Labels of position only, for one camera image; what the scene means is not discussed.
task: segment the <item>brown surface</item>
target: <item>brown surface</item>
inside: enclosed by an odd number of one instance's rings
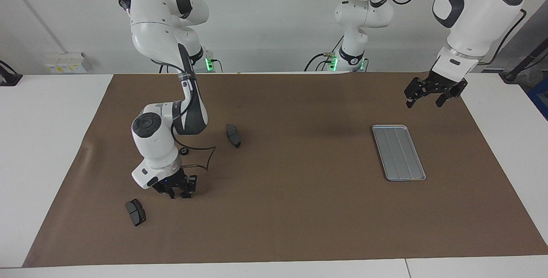
[[[180,99],[177,78],[115,75],[24,266],[548,254],[462,100],[408,110],[412,77],[200,75],[210,124],[182,140],[218,149],[209,174],[187,172],[194,198],[170,200],[133,182],[130,125],[146,104]],[[374,124],[409,128],[426,181],[385,180]]]

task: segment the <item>white table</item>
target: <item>white table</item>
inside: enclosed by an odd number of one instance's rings
[[[1,277],[546,277],[548,256],[20,269],[111,75],[25,76],[0,87]],[[548,122],[517,85],[470,74],[463,99],[548,239]]]

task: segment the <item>blue object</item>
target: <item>blue object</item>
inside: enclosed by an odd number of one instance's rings
[[[527,96],[533,101],[533,104],[539,109],[544,118],[548,120],[548,78],[542,80],[536,87],[533,87],[527,93]]]

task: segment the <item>green light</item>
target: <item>green light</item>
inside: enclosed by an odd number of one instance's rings
[[[329,70],[336,71],[337,70],[337,63],[339,62],[339,59],[335,57],[333,61],[331,61],[331,65],[329,66]]]
[[[211,63],[211,60],[208,59],[207,57],[205,58],[205,65],[207,67],[207,71],[212,71],[213,70],[213,64]]]

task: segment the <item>metallic tray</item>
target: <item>metallic tray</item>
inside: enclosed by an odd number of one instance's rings
[[[426,179],[406,126],[375,125],[372,130],[388,180],[403,182]]]

